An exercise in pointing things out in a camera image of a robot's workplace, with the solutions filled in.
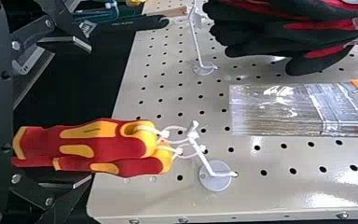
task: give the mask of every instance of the bolt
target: bolt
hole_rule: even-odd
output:
[[[138,219],[130,219],[130,224],[139,224],[141,223]]]
[[[46,206],[51,206],[53,204],[53,198],[47,198],[45,204]]]
[[[11,47],[14,50],[20,50],[21,49],[21,44],[19,43],[19,41],[11,41]]]
[[[348,215],[348,213],[346,213],[346,212],[343,212],[343,213],[337,214],[336,217],[339,219],[347,219],[348,217],[350,217],[350,215]]]
[[[51,26],[52,26],[51,21],[49,21],[49,20],[46,20],[46,21],[45,21],[45,24],[46,24],[47,27],[51,27]]]
[[[21,175],[13,175],[11,177],[11,183],[12,184],[18,184],[21,180]]]
[[[9,152],[11,150],[11,144],[10,143],[4,143],[2,146],[1,146],[1,149],[3,152]]]
[[[3,72],[1,73],[1,78],[2,78],[3,80],[10,78],[10,73],[7,72],[7,71],[3,71]]]
[[[179,221],[179,223],[187,223],[188,219],[185,217],[180,217],[180,218],[178,218],[178,221]]]

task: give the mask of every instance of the work glove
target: work glove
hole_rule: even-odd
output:
[[[358,5],[340,0],[210,0],[203,10],[228,57],[290,57],[290,76],[324,70],[358,45]]]

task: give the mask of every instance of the table surface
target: table surface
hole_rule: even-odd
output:
[[[144,12],[185,5],[191,7],[191,0],[149,0]],[[89,215],[101,223],[174,223],[184,217],[194,223],[332,219],[342,212],[358,218],[358,138],[259,137],[225,130],[231,125],[230,84],[348,81],[358,78],[358,47],[322,73],[289,77],[284,73],[288,59],[226,57],[209,34],[212,24],[202,21],[198,39],[202,57],[219,69],[204,77],[192,72],[196,54],[188,23],[138,32],[113,118],[151,119],[160,129],[197,120],[206,129],[200,142],[208,149],[207,159],[226,162],[239,177],[221,192],[208,191],[198,180],[198,159],[176,159],[171,171],[156,178],[97,174]]]

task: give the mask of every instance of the pegboard hole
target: pegboard hole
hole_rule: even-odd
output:
[[[350,165],[350,168],[351,168],[351,170],[353,170],[353,171],[358,171],[358,168],[357,168],[357,166],[355,166],[355,165]]]
[[[289,169],[289,172],[290,172],[290,174],[292,174],[292,175],[297,174],[297,170],[296,170],[295,168],[290,168],[290,169]]]
[[[322,173],[326,173],[327,169],[324,166],[320,166],[319,171],[321,171]]]

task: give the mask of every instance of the pegboard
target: pegboard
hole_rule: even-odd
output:
[[[145,12],[185,5],[191,1],[149,0]],[[204,77],[192,72],[196,52],[187,23],[138,32],[113,118],[151,119],[160,129],[186,127],[195,119],[207,159],[226,162],[239,177],[227,189],[210,192],[198,180],[198,159],[176,159],[166,175],[97,174],[89,215],[101,223],[331,219],[343,213],[358,218],[358,138],[232,135],[228,104],[230,84],[358,78],[358,47],[319,73],[289,77],[282,57],[228,58],[209,34],[213,22],[202,25],[197,36],[203,59],[219,69]]]

